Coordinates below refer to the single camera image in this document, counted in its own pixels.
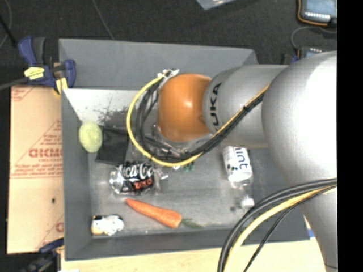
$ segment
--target yellow clamp label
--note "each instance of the yellow clamp label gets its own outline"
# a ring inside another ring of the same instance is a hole
[[[43,76],[44,69],[42,67],[32,66],[24,72],[24,75],[30,80],[39,79]]]

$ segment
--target cardboard sheet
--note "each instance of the cardboard sheet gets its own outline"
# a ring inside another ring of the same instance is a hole
[[[59,94],[13,87],[10,128],[7,253],[35,252],[64,234]]]

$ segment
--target cable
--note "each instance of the cable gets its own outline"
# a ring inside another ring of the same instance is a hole
[[[223,271],[229,251],[230,251],[237,235],[240,234],[240,231],[244,227],[244,225],[255,215],[259,215],[264,209],[266,209],[272,205],[278,204],[281,201],[289,200],[292,197],[299,196],[303,193],[317,190],[319,188],[325,188],[327,186],[336,185],[336,183],[337,183],[336,178],[307,182],[304,184],[300,184],[300,185],[292,186],[290,188],[279,190],[279,191],[265,197],[258,203],[256,203],[256,205],[253,208],[251,208],[250,210],[248,210],[245,213],[245,215],[238,221],[238,223],[233,227],[233,229],[229,233],[228,237],[226,238],[226,241],[221,250],[220,259],[218,261],[218,271],[219,272]]]
[[[148,153],[138,142],[137,140],[135,139],[133,133],[132,133],[132,130],[131,130],[131,114],[132,114],[132,110],[136,104],[136,101],[139,99],[139,97],[148,89],[150,88],[152,85],[158,83],[159,81],[161,81],[162,79],[164,78],[164,75],[160,75],[158,77],[156,77],[155,79],[153,79],[152,81],[150,81],[148,84],[146,84],[145,86],[143,86],[141,88],[141,90],[139,90],[139,92],[136,94],[136,96],[134,97],[134,99],[132,100],[130,106],[129,106],[129,109],[128,109],[128,112],[127,112],[127,116],[126,116],[126,127],[127,127],[127,132],[129,134],[129,137],[132,141],[132,143],[135,145],[135,147],[141,152],[142,155],[144,155],[145,157],[151,159],[152,161],[160,164],[160,165],[163,165],[163,166],[167,166],[167,167],[173,167],[173,166],[177,166],[177,165],[186,165],[190,162],[193,162],[195,159],[197,159],[200,155],[197,155],[197,156],[193,156],[193,157],[190,157],[189,159],[187,160],[184,160],[184,161],[181,161],[181,162],[178,162],[178,163],[169,163],[169,162],[165,162],[165,161],[161,161],[155,157],[153,157],[152,154]]]
[[[106,31],[108,32],[108,35],[110,36],[110,38],[111,38],[112,40],[115,40],[115,37],[113,36],[112,32],[109,30],[109,28],[108,28],[108,26],[107,26],[106,22],[104,21],[104,19],[103,19],[103,17],[102,17],[101,11],[98,9],[98,6],[97,6],[97,4],[96,4],[96,1],[95,1],[95,0],[92,0],[92,3],[93,3],[93,6],[95,7],[95,9],[96,9],[96,11],[97,11],[97,13],[98,13],[98,16],[99,16],[99,18],[100,18],[100,20],[101,20],[101,22],[102,22],[102,24],[103,24],[104,28],[105,28],[105,29],[106,29]]]
[[[278,224],[280,224],[280,222],[294,209],[294,206],[288,208],[287,210],[285,210],[280,216],[279,218],[274,222],[274,224],[272,225],[272,227],[268,230],[268,232],[266,233],[266,235],[264,236],[264,238],[262,239],[261,243],[259,244],[259,246],[257,247],[257,249],[255,250],[254,254],[252,255],[252,257],[250,258],[248,264],[246,265],[246,267],[244,268],[243,272],[247,272],[247,270],[250,268],[250,266],[252,265],[253,261],[256,259],[256,257],[258,256],[258,254],[261,252],[262,247],[264,246],[264,244],[267,242],[267,240],[270,238],[270,235],[273,233],[273,231],[276,229],[276,227],[278,226]]]
[[[235,244],[232,246],[229,256],[226,261],[226,265],[224,268],[225,272],[228,272],[230,270],[231,266],[231,259],[233,258],[234,254],[236,253],[237,249],[244,243],[245,239],[249,236],[249,234],[258,227],[262,222],[267,220],[268,218],[272,217],[273,215],[279,213],[282,210],[285,210],[289,207],[296,207],[297,205],[301,204],[302,202],[305,202],[306,199],[312,199],[313,196],[320,194],[321,192],[325,192],[328,189],[333,188],[334,186],[329,186],[326,188],[320,188],[311,192],[306,192],[302,195],[298,195],[296,197],[293,197],[287,201],[284,201],[283,203],[271,208],[270,210],[266,211],[265,213],[261,214],[259,217],[257,217],[249,226],[244,229],[244,231],[241,233],[241,235],[238,237]]]
[[[323,29],[322,27],[319,27],[319,26],[303,26],[303,27],[297,28],[297,29],[295,29],[293,31],[293,33],[290,36],[290,42],[291,42],[291,44],[292,44],[292,46],[293,46],[293,48],[295,50],[298,50],[299,47],[294,42],[294,36],[296,35],[296,33],[300,32],[302,30],[306,30],[306,29],[309,29],[309,30],[319,29],[320,31],[325,32],[325,33],[329,33],[329,34],[336,34],[337,33],[336,31],[328,31],[328,30]]]
[[[142,108],[144,108],[147,105],[148,99],[153,95],[154,91],[156,91],[159,87],[160,83],[155,84],[154,86],[152,86],[152,88],[148,89],[145,96],[142,98],[140,106],[139,106],[139,110],[138,110],[138,115],[137,115],[137,120],[136,120],[136,130],[138,133],[138,130],[140,129],[141,133],[144,133],[144,126],[143,125],[139,125],[140,124],[140,115],[145,113],[145,110],[141,110]],[[252,98],[243,108],[240,109],[239,112],[237,112],[231,119],[229,119],[229,121],[227,123],[224,124],[223,127],[221,127],[219,129],[219,131],[217,131],[213,137],[208,140],[206,143],[202,144],[200,147],[198,147],[197,149],[193,150],[193,151],[188,151],[185,154],[178,154],[178,156],[172,156],[170,155],[170,151],[172,148],[171,146],[166,146],[165,144],[162,146],[162,148],[164,148],[165,150],[168,150],[169,153],[166,156],[166,159],[168,162],[179,162],[182,159],[187,159],[190,156],[194,156],[194,155],[198,155],[200,153],[202,154],[206,154],[208,153],[210,150],[212,150],[213,148],[216,147],[216,145],[218,145],[224,138],[226,138],[226,136],[233,130],[233,128],[237,125],[237,123],[248,113],[250,112],[256,105],[258,105],[259,103],[262,102],[263,99],[263,95],[265,90],[268,88],[268,86],[266,86],[263,90],[261,90],[254,98]],[[147,116],[150,113],[150,108],[146,114],[146,117],[143,118],[142,122],[145,122]],[[157,142],[156,140],[147,140],[148,142],[146,142],[145,140],[143,140],[143,134],[137,134],[137,136],[141,139],[141,142],[144,146],[145,149],[147,149],[147,152],[151,153],[154,157],[162,159],[160,156],[157,156],[156,154],[153,154],[153,152],[147,148],[147,143],[151,143],[154,145],[158,145],[158,147],[160,146],[160,144],[162,144],[161,142]]]
[[[2,84],[2,85],[0,85],[0,90],[4,90],[5,88],[10,88],[10,87],[15,86],[17,84],[26,83],[27,80],[28,80],[28,78],[21,78],[21,79],[13,80],[10,83]]]
[[[166,158],[168,159],[168,161],[165,161],[164,158],[159,158],[157,157],[156,154],[152,154],[152,152],[150,152],[150,150],[146,150],[146,143],[145,141],[143,141],[143,146],[141,146],[132,130],[131,130],[131,114],[133,112],[133,108],[136,104],[136,101],[141,97],[141,95],[145,92],[148,91],[149,88],[153,88],[154,90],[157,90],[158,87],[155,86],[155,84],[160,84],[161,80],[165,77],[165,74],[160,75],[159,77],[155,78],[154,80],[152,80],[151,82],[149,82],[147,85],[145,85],[134,97],[134,99],[131,102],[131,105],[129,106],[128,112],[127,112],[127,117],[126,117],[126,125],[127,125],[127,131],[128,134],[130,136],[131,141],[134,143],[135,147],[140,151],[141,154],[143,154],[145,157],[151,159],[152,161],[161,164],[163,166],[168,166],[168,167],[174,167],[174,166],[178,166],[178,165],[186,165],[189,164],[191,162],[193,162],[194,160],[196,160],[197,158],[199,158],[201,155],[206,154],[207,152],[209,152],[212,148],[214,148],[216,145],[218,145],[220,143],[220,141],[222,141],[225,136],[228,135],[228,133],[234,128],[234,126],[253,108],[255,107],[257,104],[259,104],[262,101],[263,95],[265,93],[265,91],[267,90],[268,86],[264,87],[257,95],[255,95],[251,100],[249,100],[247,102],[247,104],[245,104],[238,112],[236,112],[236,114],[228,120],[228,122],[226,122],[216,133],[214,133],[214,135],[212,136],[212,138],[206,142],[206,144],[202,145],[201,147],[197,148],[196,150],[194,150],[193,152],[190,152],[187,156],[187,158],[175,158],[173,156],[170,156],[170,158]],[[150,94],[150,92],[148,91],[146,93],[147,99],[145,101],[145,97],[142,99],[142,106],[146,106],[147,104],[147,100],[148,98],[150,98],[152,96],[153,92]],[[140,127],[136,126],[137,132],[139,132]]]
[[[2,20],[2,17],[0,16],[0,23],[3,25],[5,31],[6,31],[6,34],[5,36],[3,37],[3,39],[1,40],[0,42],[0,48],[3,46],[3,44],[5,43],[6,39],[9,37],[11,39],[11,42],[12,44],[16,45],[16,40],[14,39],[14,37],[11,35],[10,33],[10,29],[11,29],[11,25],[12,25],[12,11],[11,11],[11,6],[8,2],[8,0],[4,0],[5,4],[6,4],[6,7],[9,11],[9,26],[7,27],[5,22]]]

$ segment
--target black floor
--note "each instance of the black floor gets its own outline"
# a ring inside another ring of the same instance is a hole
[[[45,36],[45,56],[56,60],[58,38],[111,39],[92,0],[7,0],[16,40]],[[306,26],[296,18],[296,0],[237,0],[203,10],[196,0],[95,0],[116,40],[251,48],[259,63],[280,64],[295,53],[290,35]],[[0,15],[9,22],[7,4]],[[5,35],[0,26],[0,43]],[[295,36],[298,46],[336,50],[337,36],[306,29]],[[24,62],[7,39],[0,47],[0,83],[19,78]],[[4,255],[7,178],[9,173],[9,91],[0,91],[0,271],[17,271],[35,255]]]

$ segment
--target electronic device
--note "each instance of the electronic device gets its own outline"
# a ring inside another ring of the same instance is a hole
[[[337,25],[337,0],[298,0],[298,19],[316,26]]]
[[[314,46],[302,46],[297,50],[297,56],[299,57],[299,59],[301,59],[323,52],[325,52],[325,50],[321,48],[316,48]]]

